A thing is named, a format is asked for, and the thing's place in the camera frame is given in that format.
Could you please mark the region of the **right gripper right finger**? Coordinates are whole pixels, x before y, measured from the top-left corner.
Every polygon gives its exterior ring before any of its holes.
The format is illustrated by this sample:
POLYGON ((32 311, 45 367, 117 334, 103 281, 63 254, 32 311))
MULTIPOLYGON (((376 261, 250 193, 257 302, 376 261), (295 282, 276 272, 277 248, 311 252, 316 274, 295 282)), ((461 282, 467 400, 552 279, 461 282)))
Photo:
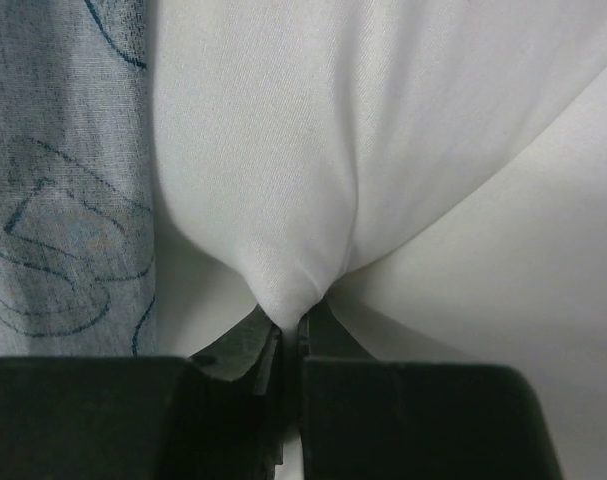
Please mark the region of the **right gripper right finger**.
POLYGON ((301 318, 298 358, 308 479, 562 475, 538 398, 515 369, 378 360, 326 302, 301 318))

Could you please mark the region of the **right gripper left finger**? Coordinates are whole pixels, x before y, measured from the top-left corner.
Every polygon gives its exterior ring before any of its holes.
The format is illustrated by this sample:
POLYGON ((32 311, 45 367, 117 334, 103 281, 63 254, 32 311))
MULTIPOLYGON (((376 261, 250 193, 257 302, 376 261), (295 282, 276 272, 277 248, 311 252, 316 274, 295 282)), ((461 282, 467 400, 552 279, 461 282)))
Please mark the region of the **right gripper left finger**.
POLYGON ((270 479, 281 343, 254 310, 188 358, 0 358, 0 479, 270 479))

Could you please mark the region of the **blue cartoon print pillowcase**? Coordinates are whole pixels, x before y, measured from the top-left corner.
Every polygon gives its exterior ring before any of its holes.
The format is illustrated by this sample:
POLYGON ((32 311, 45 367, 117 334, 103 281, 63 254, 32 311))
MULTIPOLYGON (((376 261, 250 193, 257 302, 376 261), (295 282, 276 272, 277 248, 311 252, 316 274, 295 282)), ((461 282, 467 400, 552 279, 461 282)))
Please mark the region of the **blue cartoon print pillowcase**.
POLYGON ((155 351, 146 20, 0 1, 0 356, 155 351))

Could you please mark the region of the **white pillow insert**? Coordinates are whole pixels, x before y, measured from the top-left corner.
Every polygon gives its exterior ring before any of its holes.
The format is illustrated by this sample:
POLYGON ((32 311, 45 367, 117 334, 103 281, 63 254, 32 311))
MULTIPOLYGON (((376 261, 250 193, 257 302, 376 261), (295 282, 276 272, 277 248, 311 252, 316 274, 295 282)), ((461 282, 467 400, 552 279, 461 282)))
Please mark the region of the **white pillow insert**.
POLYGON ((607 1, 153 1, 158 350, 322 297, 507 364, 607 479, 607 1))

